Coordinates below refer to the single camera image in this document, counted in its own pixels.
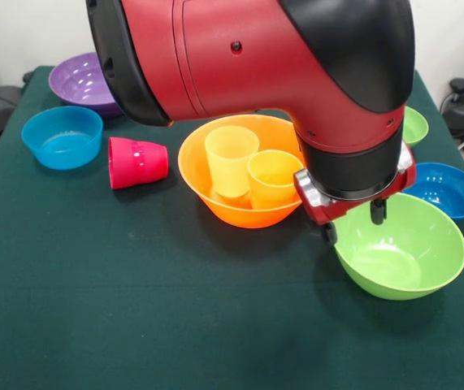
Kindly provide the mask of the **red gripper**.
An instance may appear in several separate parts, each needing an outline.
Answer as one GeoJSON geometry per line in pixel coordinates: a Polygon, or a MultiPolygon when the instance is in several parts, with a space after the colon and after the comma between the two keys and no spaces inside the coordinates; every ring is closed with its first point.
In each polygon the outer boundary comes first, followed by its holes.
{"type": "Polygon", "coordinates": [[[409,188],[417,177],[414,155],[410,147],[401,143],[401,153],[397,164],[397,173],[390,184],[386,184],[374,195],[355,195],[354,199],[341,199],[328,195],[319,189],[319,185],[304,168],[293,175],[293,182],[307,214],[321,226],[323,240],[335,245],[338,238],[334,220],[345,215],[349,210],[370,203],[371,222],[382,225],[387,218],[387,200],[403,189],[409,188]]]}

